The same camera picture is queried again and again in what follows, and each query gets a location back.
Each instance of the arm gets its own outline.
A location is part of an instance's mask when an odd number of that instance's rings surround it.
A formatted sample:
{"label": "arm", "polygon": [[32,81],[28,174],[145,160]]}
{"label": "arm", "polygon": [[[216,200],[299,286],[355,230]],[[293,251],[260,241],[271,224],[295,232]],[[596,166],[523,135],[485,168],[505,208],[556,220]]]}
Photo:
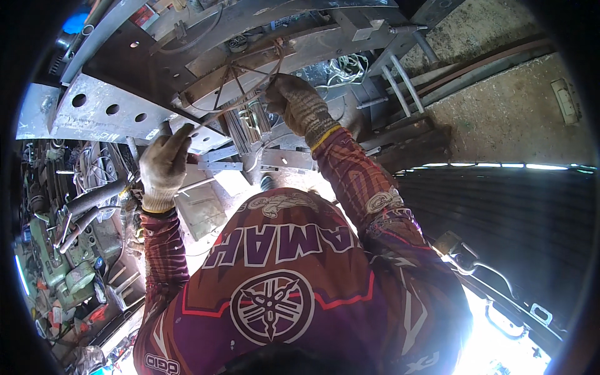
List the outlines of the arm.
{"label": "arm", "polygon": [[144,323],[157,317],[190,279],[185,247],[175,209],[163,214],[144,212],[146,302]]}

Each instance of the galvanized pipe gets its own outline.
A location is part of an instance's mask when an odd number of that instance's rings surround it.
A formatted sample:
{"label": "galvanized pipe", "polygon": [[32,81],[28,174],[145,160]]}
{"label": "galvanized pipe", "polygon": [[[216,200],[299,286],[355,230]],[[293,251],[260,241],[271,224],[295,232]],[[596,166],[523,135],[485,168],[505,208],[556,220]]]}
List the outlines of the galvanized pipe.
{"label": "galvanized pipe", "polygon": [[435,51],[431,48],[429,43],[427,43],[427,40],[425,40],[423,34],[421,34],[420,31],[415,31],[413,33],[413,36],[415,37],[419,47],[421,47],[421,49],[427,56],[427,59],[429,60],[429,63],[431,64],[432,68],[436,68],[440,64],[440,59],[437,58]]}
{"label": "galvanized pipe", "polygon": [[408,73],[406,73],[406,70],[404,70],[402,65],[400,65],[400,61],[398,61],[398,58],[395,55],[391,55],[389,58],[392,59],[394,66],[398,70],[398,73],[402,77],[402,80],[406,84],[406,87],[409,89],[410,95],[413,97],[416,107],[419,110],[419,113],[425,113],[425,108],[423,108],[423,103],[421,103],[421,98],[419,98],[419,95],[416,93],[416,89],[413,86],[412,82],[410,81]]}
{"label": "galvanized pipe", "polygon": [[398,101],[400,101],[400,105],[402,106],[402,109],[404,110],[404,114],[406,114],[406,117],[410,117],[409,105],[406,104],[406,100],[404,100],[404,96],[402,95],[402,92],[400,92],[400,88],[398,87],[398,84],[394,80],[394,77],[392,77],[392,73],[389,72],[388,67],[385,65],[382,66],[381,69],[383,70],[383,74],[385,75],[385,77],[388,79],[389,84],[392,85],[392,89],[394,90],[394,93],[398,97]]}

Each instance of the blue object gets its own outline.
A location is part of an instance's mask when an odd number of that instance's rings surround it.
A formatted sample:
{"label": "blue object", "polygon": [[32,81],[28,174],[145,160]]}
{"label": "blue object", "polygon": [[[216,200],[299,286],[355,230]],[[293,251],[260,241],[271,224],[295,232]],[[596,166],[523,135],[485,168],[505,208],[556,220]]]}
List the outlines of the blue object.
{"label": "blue object", "polygon": [[83,30],[86,18],[88,18],[88,13],[76,13],[67,19],[62,26],[62,30],[67,34],[78,34]]}

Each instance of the gloved hand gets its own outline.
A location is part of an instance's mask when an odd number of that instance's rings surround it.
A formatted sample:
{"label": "gloved hand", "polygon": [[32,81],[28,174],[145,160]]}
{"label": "gloved hand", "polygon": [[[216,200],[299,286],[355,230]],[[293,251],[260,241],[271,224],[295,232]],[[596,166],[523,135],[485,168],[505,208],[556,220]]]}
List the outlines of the gloved hand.
{"label": "gloved hand", "polygon": [[175,194],[185,178],[185,161],[194,125],[185,124],[172,136],[160,136],[140,158],[144,184],[142,209],[162,214],[175,207]]}
{"label": "gloved hand", "polygon": [[329,114],[325,100],[308,82],[278,73],[266,89],[267,111],[283,116],[297,136],[313,151],[340,124]]}

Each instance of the sneaker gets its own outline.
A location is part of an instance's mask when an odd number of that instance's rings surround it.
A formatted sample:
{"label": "sneaker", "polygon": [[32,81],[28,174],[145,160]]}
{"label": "sneaker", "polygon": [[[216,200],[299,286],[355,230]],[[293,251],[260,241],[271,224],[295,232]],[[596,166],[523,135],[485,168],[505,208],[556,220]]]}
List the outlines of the sneaker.
{"label": "sneaker", "polygon": [[273,180],[273,177],[266,175],[265,177],[263,177],[260,180],[260,190],[261,191],[267,191],[267,190],[271,190],[271,189],[275,189],[275,180]]}

